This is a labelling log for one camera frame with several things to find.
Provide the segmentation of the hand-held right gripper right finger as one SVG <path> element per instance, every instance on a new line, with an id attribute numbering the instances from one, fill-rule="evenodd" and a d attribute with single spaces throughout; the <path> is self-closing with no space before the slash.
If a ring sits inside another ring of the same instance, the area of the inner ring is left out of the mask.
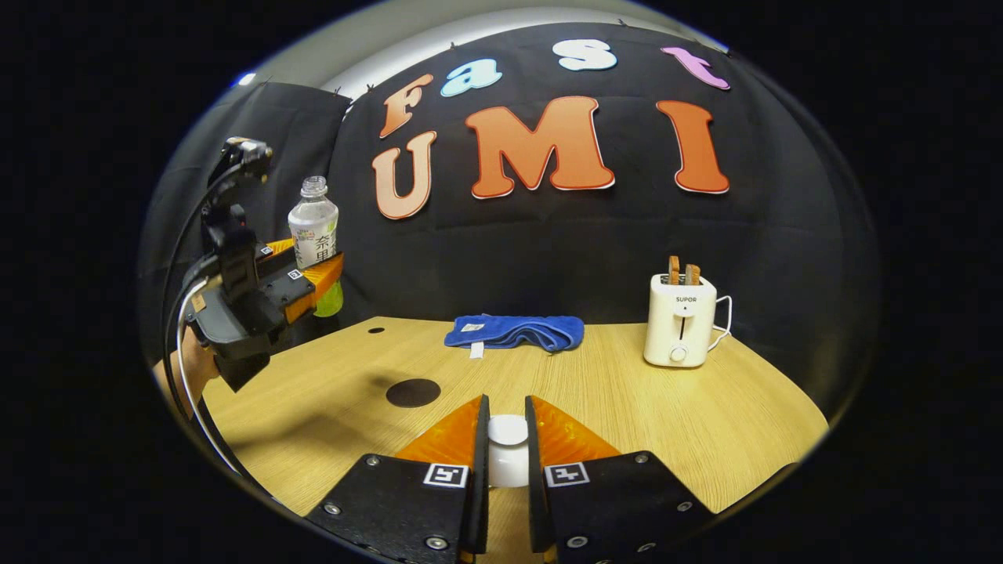
<path id="1" fill-rule="evenodd" d="M 656 454 L 622 453 L 540 397 L 524 413 L 530 545 L 545 563 L 667 563 L 716 521 Z"/>

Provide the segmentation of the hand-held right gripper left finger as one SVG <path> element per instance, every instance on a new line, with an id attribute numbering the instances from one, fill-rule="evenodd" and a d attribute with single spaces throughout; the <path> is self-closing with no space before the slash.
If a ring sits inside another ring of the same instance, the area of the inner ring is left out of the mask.
<path id="1" fill-rule="evenodd" d="M 307 514 L 338 540 L 394 563 L 473 563 L 486 553 L 484 394 L 394 456 L 365 454 Z"/>

